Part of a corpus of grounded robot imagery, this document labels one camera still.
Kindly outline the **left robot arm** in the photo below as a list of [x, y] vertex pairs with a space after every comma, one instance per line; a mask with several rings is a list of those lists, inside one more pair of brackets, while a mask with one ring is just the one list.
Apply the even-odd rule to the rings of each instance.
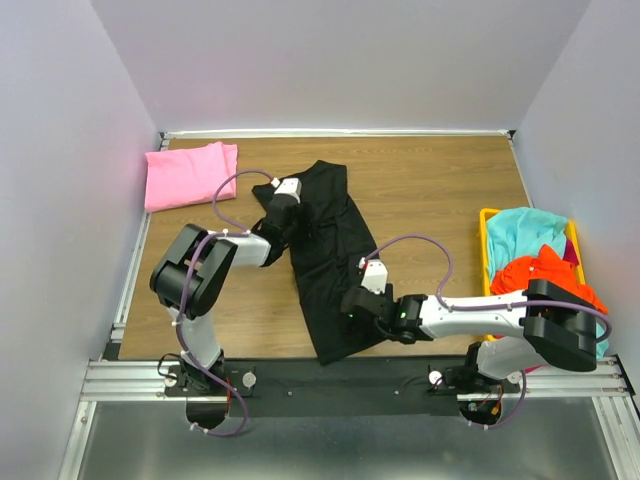
[[181, 345], [185, 380], [201, 395], [225, 381], [223, 349], [217, 341], [212, 311], [234, 267], [267, 267], [278, 260], [303, 228], [305, 207], [296, 193], [276, 193], [265, 216], [243, 233], [214, 232], [187, 224], [150, 277], [150, 289], [172, 317]]

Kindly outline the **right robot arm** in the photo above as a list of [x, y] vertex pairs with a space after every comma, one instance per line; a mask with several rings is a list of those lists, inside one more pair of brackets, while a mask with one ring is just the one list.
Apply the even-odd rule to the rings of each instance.
[[461, 366], [448, 369], [444, 384], [460, 393], [480, 392], [509, 375], [539, 366], [592, 372], [597, 345], [605, 336], [597, 324], [605, 315], [594, 305], [547, 280], [523, 290], [483, 297], [375, 293], [363, 286], [343, 297], [341, 311], [368, 324], [381, 337], [405, 345], [473, 335]]

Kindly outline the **black t-shirt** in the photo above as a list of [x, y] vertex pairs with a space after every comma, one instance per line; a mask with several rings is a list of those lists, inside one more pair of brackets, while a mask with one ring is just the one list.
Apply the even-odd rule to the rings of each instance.
[[307, 226], [289, 244], [291, 265], [317, 359], [328, 365], [384, 340], [376, 327], [340, 310], [347, 291], [360, 285], [359, 261], [377, 245], [349, 195], [346, 166], [318, 160], [293, 176]]

